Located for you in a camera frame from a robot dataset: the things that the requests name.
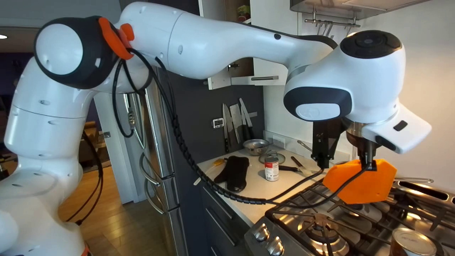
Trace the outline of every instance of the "stove knob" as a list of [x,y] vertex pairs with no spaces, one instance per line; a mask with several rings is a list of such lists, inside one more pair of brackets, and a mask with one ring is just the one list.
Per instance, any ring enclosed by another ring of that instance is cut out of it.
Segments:
[[256,240],[258,242],[262,242],[262,241],[265,241],[267,240],[269,237],[270,237],[270,233],[268,232],[268,229],[267,227],[265,226],[265,224],[262,224],[258,230],[256,231],[256,233],[254,233],[254,237],[256,238]]
[[284,247],[281,243],[281,239],[279,237],[275,237],[269,245],[267,246],[267,250],[272,256],[280,256],[284,253]]

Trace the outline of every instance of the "kitchen counter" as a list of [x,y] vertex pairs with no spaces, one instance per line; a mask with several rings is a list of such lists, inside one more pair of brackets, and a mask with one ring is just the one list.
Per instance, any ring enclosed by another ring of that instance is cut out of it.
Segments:
[[[278,153],[283,154],[286,157],[286,161],[281,165],[293,166],[296,167],[297,165],[292,161],[291,156],[294,156],[301,164],[303,164],[307,170],[314,170],[318,171],[319,167],[316,165],[312,159],[304,158],[301,155],[292,153],[285,149],[276,148],[271,146],[269,148],[276,150]],[[216,166],[212,169],[213,162],[219,158],[227,158],[230,156],[239,156],[239,157],[248,157],[250,161],[250,166],[248,167],[247,171],[247,186],[246,188],[238,193],[238,195],[246,196],[246,197],[255,197],[255,198],[272,198],[281,192],[288,189],[290,186],[294,185],[298,181],[304,178],[302,172],[292,172],[292,171],[280,171],[279,172],[279,179],[277,181],[268,181],[265,179],[264,176],[264,164],[259,162],[258,156],[251,156],[247,153],[245,149],[241,149],[236,152],[232,152],[202,163],[199,163],[199,167],[202,171],[206,172],[207,176],[211,179],[215,179],[215,177],[223,170],[224,165]],[[310,186],[315,181],[309,180],[297,188],[293,189],[291,192],[287,193],[285,196],[277,199],[277,202],[282,202],[285,199],[289,198],[290,196],[296,194],[299,191],[302,191],[304,188]],[[220,186],[226,188],[225,183],[221,183]],[[264,216],[265,212],[272,208],[274,205],[266,204],[266,205],[250,205],[244,204],[232,199],[226,198],[220,194],[217,194],[222,200],[224,200],[229,207],[231,207],[236,214],[240,216],[250,227],[253,226],[261,217]]]

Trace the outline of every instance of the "range hood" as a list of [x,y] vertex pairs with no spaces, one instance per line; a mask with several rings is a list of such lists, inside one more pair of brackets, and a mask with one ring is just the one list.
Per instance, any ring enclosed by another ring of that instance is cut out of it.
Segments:
[[357,20],[415,5],[428,0],[290,0],[291,10]]

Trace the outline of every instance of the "black oven mitt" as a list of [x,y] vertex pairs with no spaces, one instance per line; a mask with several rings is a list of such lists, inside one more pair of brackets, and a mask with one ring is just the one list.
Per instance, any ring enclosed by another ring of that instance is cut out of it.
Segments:
[[213,181],[217,184],[226,181],[228,190],[240,192],[247,186],[248,166],[250,166],[248,157],[230,156],[223,171]]

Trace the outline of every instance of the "stainless steel stove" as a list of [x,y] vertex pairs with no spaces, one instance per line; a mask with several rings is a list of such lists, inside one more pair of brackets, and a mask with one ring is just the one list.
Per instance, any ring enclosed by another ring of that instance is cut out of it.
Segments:
[[[320,180],[285,203],[310,205],[330,194]],[[400,181],[379,203],[347,205],[334,198],[306,210],[274,207],[245,241],[254,256],[388,256],[392,231],[405,227],[433,241],[437,256],[455,256],[454,223],[455,195]]]

